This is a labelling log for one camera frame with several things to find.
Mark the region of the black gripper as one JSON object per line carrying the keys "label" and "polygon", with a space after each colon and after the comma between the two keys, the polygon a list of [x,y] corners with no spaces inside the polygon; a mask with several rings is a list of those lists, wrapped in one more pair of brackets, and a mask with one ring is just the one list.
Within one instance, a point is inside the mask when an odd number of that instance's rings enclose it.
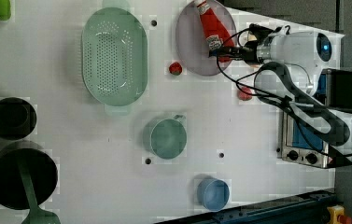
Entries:
{"label": "black gripper", "polygon": [[209,51],[210,57],[219,57],[219,58],[241,58],[245,62],[256,62],[257,52],[255,49],[250,49],[247,47],[221,47],[219,49],[214,49]]}

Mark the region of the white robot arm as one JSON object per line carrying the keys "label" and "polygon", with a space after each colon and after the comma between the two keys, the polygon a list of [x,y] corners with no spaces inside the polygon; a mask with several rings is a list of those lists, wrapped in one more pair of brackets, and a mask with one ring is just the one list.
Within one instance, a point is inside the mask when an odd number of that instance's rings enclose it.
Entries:
{"label": "white robot arm", "polygon": [[228,47],[222,42],[210,54],[218,60],[258,64],[251,87],[257,97],[280,108],[352,161],[352,110],[327,107],[313,98],[320,74],[331,59],[331,42],[324,34],[274,31],[257,38],[251,47]]}

